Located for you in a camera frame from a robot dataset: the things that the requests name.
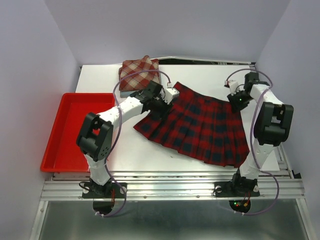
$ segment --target white tabletop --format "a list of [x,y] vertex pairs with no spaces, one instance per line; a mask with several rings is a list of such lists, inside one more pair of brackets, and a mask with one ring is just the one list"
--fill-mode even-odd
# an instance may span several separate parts
[[[121,65],[84,65],[76,88],[76,93],[112,93],[118,79]],[[229,89],[224,81],[232,72],[249,68],[246,65],[160,65],[159,69],[167,73],[173,84],[180,82],[194,91],[227,101]],[[240,84],[248,71],[236,73],[232,79]],[[167,79],[161,76],[165,85]],[[243,127],[249,143],[250,125],[255,109],[255,102],[241,111]],[[124,123],[119,141],[108,161],[112,171],[131,172],[190,172],[190,171],[234,171],[233,167],[221,167],[205,164],[200,160],[179,154],[176,150],[151,142],[134,130],[133,126],[147,113],[136,116]],[[272,152],[262,169],[279,171],[278,154]]]

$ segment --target red tray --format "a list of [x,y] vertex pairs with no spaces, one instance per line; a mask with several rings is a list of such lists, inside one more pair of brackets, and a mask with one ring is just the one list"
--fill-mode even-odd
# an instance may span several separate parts
[[85,116],[115,105],[112,93],[65,93],[56,114],[43,156],[43,172],[87,172],[88,164],[76,145]]

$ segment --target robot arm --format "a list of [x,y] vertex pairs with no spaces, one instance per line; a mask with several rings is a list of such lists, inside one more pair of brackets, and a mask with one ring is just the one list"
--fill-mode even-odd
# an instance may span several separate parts
[[146,111],[151,111],[159,118],[165,118],[169,113],[173,106],[171,101],[179,96],[179,92],[170,87],[163,89],[164,92],[161,93],[162,89],[161,84],[151,81],[147,88],[132,93],[119,106],[98,114],[91,112],[85,117],[76,144],[88,162],[90,181],[95,192],[103,192],[110,179],[104,160],[112,150],[114,129]]
[[244,196],[248,192],[251,196],[259,196],[257,179],[260,168],[274,148],[287,140],[294,108],[281,102],[270,90],[265,92],[270,86],[267,82],[260,81],[256,72],[245,75],[243,90],[238,90],[239,84],[236,81],[229,81],[228,86],[230,94],[227,97],[233,112],[241,111],[251,100],[255,100],[257,104],[262,102],[262,105],[253,127],[254,141],[251,152],[233,175],[232,182],[228,183],[229,186],[224,188],[224,192],[217,192],[216,196]]

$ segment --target pleated skirt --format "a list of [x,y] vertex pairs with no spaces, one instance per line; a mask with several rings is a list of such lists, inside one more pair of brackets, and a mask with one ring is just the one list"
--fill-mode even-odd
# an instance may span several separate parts
[[166,119],[152,114],[134,128],[150,141],[207,164],[238,168],[249,147],[240,112],[227,101],[199,94],[177,82],[180,92]]

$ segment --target checkered fabric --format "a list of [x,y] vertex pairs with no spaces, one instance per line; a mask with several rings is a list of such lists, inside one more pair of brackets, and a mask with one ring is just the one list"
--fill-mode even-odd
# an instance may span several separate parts
[[[122,63],[122,67],[119,68],[119,80],[129,74],[133,74],[142,70],[159,70],[158,59],[150,59],[148,55],[145,55],[142,59],[138,60],[126,60]],[[161,83],[158,72],[143,72],[132,77],[128,77],[120,83],[120,91],[137,91],[145,89],[150,81]]]
[[174,87],[180,95],[167,119],[149,114],[134,128],[150,141],[207,164],[240,167],[249,154],[240,112],[179,82]]

